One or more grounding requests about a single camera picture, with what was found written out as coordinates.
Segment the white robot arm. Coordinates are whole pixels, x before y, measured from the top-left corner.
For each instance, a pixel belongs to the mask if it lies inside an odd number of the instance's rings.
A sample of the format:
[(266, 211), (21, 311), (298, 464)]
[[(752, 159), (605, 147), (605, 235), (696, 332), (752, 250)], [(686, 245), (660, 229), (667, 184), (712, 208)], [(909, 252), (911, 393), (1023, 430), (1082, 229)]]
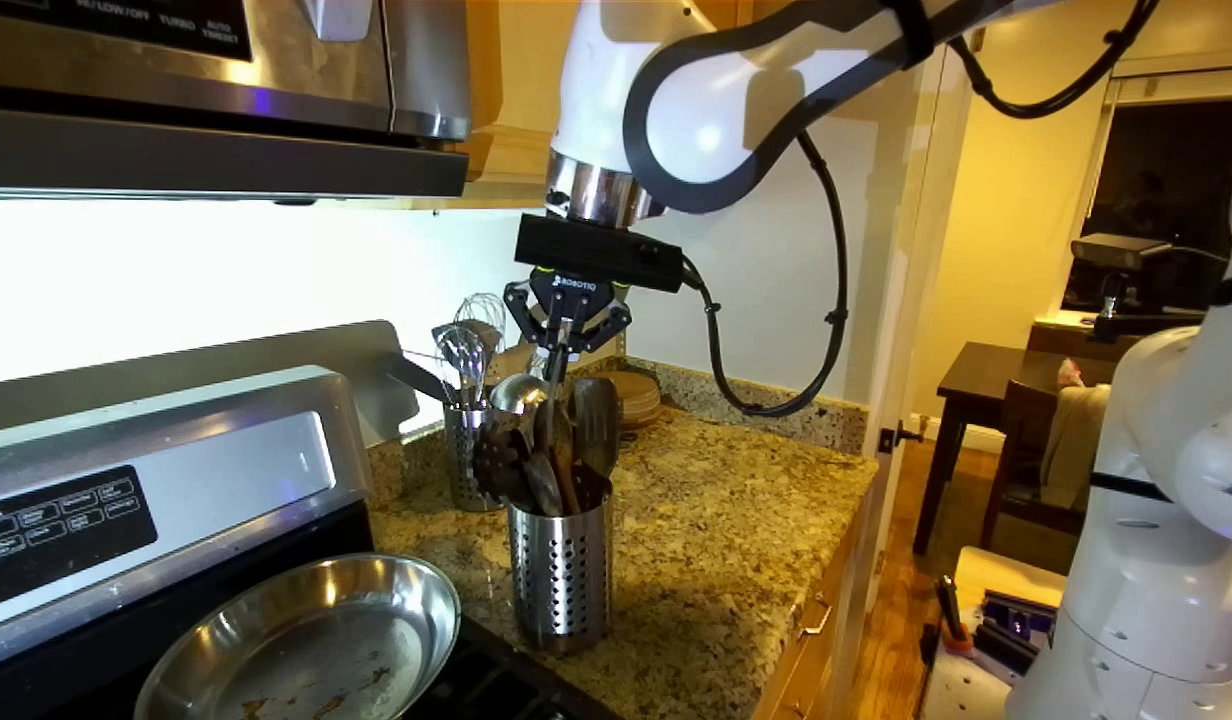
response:
[[(629, 327), (629, 285), (696, 281), (646, 216), (745, 201), (823, 114), (1033, 5), (791, 0), (712, 28), (691, 0), (582, 0), (517, 241), (534, 278), (504, 294), (545, 376)], [(1060, 615), (1003, 716), (1232, 720), (1232, 257), (1202, 326), (1115, 364)]]

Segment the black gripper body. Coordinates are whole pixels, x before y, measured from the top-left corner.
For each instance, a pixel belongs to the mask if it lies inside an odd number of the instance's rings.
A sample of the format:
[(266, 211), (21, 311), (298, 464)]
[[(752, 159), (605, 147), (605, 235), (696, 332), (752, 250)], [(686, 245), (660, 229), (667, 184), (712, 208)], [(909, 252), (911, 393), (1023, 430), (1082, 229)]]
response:
[(582, 281), (582, 278), (565, 278), (565, 272), (545, 272), (545, 269), (534, 269), (528, 272), (528, 290), (534, 290), (534, 301), (537, 301), (537, 311), (539, 321), (549, 326), (549, 340), (545, 348), (552, 343), (565, 343), (570, 351), (574, 348), (574, 326), (585, 308), (605, 308), (612, 304), (612, 290), (599, 285), (599, 281)]

